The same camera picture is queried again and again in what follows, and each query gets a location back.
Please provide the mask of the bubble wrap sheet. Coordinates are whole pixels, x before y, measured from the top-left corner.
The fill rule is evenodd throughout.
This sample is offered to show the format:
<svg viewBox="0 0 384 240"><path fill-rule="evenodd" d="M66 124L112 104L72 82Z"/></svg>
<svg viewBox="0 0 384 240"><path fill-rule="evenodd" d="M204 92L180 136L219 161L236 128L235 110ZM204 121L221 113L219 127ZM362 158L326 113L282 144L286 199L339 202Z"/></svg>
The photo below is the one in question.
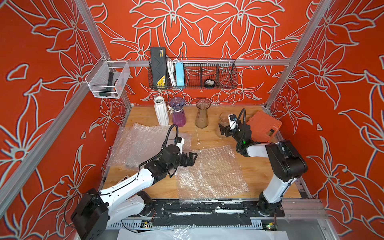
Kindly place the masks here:
<svg viewBox="0 0 384 240"><path fill-rule="evenodd" d="M227 199L250 191L229 145L197 150L197 153L192 167L180 167L176 173L181 204Z"/></svg>
<svg viewBox="0 0 384 240"><path fill-rule="evenodd" d="M139 164L160 152L169 128L137 123L132 127L119 128L107 166L136 169Z"/></svg>

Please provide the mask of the purple blue glass vase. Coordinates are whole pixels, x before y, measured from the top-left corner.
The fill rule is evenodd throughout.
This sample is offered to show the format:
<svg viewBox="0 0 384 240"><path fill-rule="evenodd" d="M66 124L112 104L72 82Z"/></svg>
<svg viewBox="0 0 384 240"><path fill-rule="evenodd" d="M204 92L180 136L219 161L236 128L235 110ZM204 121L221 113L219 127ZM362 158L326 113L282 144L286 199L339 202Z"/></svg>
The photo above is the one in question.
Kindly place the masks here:
<svg viewBox="0 0 384 240"><path fill-rule="evenodd" d="M186 115L184 112L184 106L186 101L183 98L175 97L170 101L171 112L173 115L173 124L179 128L183 127L186 122Z"/></svg>

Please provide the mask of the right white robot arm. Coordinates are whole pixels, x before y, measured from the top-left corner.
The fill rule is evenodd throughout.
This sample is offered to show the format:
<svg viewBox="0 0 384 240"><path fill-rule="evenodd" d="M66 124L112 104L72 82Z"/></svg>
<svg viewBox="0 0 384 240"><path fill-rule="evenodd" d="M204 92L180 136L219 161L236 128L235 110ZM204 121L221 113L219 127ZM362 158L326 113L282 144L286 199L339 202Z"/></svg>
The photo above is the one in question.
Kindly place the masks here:
<svg viewBox="0 0 384 240"><path fill-rule="evenodd" d="M233 137L236 151L244 157L268 158L273 177L259 195L258 212L268 217L282 207L282 200L289 187L308 170L306 161L289 140L278 143L255 142L251 139L251 127L242 123L228 126L219 124L221 135Z"/></svg>

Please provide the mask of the white ribbed ceramic vase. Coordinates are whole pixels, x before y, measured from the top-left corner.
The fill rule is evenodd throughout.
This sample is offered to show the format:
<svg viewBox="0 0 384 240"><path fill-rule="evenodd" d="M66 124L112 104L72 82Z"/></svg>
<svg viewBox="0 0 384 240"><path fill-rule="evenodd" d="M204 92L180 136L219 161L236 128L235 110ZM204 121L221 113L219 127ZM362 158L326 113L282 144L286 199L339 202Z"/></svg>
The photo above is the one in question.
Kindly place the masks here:
<svg viewBox="0 0 384 240"><path fill-rule="evenodd" d="M155 107L155 112L156 112L159 125L160 126L169 125L168 108L167 108L165 99L161 96L157 96L154 98L154 104L155 104L154 107Z"/></svg>

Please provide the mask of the clear smooth glass vase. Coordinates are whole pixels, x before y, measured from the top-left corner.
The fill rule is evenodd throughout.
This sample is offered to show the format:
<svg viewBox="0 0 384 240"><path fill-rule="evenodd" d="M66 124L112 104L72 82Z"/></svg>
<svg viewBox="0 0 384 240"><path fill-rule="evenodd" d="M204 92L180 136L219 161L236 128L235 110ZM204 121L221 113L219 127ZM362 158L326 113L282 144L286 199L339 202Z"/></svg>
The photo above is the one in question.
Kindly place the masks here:
<svg viewBox="0 0 384 240"><path fill-rule="evenodd" d="M229 122L229 118L228 118L228 115L231 115L232 113L231 112L223 112L220 114L220 117L219 117L219 125L222 125L223 127L228 127L230 125L230 122ZM221 129L220 127L218 127L218 136L220 138L225 138L225 134L221 134Z"/></svg>

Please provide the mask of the clear ribbed glass vase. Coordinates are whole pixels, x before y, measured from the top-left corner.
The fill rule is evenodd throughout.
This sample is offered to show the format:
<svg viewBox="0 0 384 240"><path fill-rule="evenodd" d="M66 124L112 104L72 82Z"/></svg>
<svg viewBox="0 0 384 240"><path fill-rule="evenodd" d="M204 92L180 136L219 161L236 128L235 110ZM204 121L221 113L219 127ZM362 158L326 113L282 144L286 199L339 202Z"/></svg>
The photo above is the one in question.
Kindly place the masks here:
<svg viewBox="0 0 384 240"><path fill-rule="evenodd" d="M196 102L198 109L195 125L197 128L204 129L209 124L208 109L211 107L209 100L201 99Z"/></svg>

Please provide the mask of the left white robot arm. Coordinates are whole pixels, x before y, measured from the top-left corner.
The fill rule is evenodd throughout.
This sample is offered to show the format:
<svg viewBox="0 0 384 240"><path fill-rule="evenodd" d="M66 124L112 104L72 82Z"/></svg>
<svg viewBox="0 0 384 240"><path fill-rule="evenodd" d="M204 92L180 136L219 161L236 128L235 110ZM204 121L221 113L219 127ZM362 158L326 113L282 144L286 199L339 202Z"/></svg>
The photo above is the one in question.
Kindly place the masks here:
<svg viewBox="0 0 384 240"><path fill-rule="evenodd" d="M80 239L95 240L110 224L144 212L152 200L143 190L172 177L178 167L192 167L197 157L197 153L185 154L169 145L141 163L140 170L128 179L101 191L88 190L71 215Z"/></svg>

